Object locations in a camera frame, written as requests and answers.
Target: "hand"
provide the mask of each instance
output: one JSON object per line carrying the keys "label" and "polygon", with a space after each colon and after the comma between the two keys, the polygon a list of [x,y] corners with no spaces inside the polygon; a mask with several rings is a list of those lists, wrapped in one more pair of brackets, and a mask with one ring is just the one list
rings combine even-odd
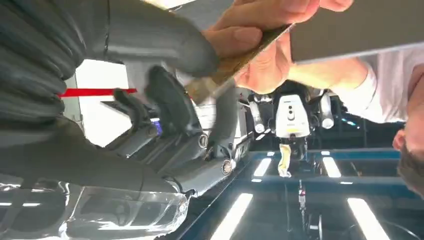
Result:
{"label": "hand", "polygon": [[[311,18],[321,6],[341,12],[353,0],[235,0],[221,18],[204,32],[220,57],[245,53],[258,45],[263,30]],[[286,79],[291,66],[288,35],[271,44],[236,76],[240,87],[272,92]]]}

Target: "person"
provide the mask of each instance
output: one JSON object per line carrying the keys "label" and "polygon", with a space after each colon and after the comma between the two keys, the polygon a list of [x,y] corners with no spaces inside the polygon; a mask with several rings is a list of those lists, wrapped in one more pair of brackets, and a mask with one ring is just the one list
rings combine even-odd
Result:
{"label": "person", "polygon": [[[205,37],[221,57],[254,48],[262,31],[310,19],[319,7],[343,12],[353,0],[235,0]],[[406,122],[393,147],[400,151],[398,173],[424,197],[424,48],[296,65],[284,34],[235,77],[239,87],[270,93],[290,79],[330,89],[349,112],[376,123]]]}

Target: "ear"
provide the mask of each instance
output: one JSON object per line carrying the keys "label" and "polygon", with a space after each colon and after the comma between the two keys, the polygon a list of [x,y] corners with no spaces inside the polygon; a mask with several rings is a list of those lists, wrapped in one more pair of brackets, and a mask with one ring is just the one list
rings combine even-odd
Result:
{"label": "ear", "polygon": [[401,129],[397,131],[396,135],[393,138],[393,148],[397,151],[400,151],[405,144],[405,130]]}

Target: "red stripe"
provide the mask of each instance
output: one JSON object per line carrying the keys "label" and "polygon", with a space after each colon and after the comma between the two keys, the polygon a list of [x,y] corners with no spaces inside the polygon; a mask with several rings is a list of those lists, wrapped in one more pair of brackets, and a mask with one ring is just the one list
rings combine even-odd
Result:
{"label": "red stripe", "polygon": [[[135,88],[122,89],[129,94],[136,93]],[[113,96],[114,88],[68,88],[64,94],[59,95],[61,98],[67,97],[89,97],[89,96]]]}

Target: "hair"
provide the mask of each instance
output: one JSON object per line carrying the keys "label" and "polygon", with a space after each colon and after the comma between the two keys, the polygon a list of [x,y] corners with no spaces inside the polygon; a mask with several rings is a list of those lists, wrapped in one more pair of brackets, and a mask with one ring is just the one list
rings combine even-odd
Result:
{"label": "hair", "polygon": [[424,199],[424,156],[417,156],[410,152],[405,143],[400,150],[397,172],[406,186]]}

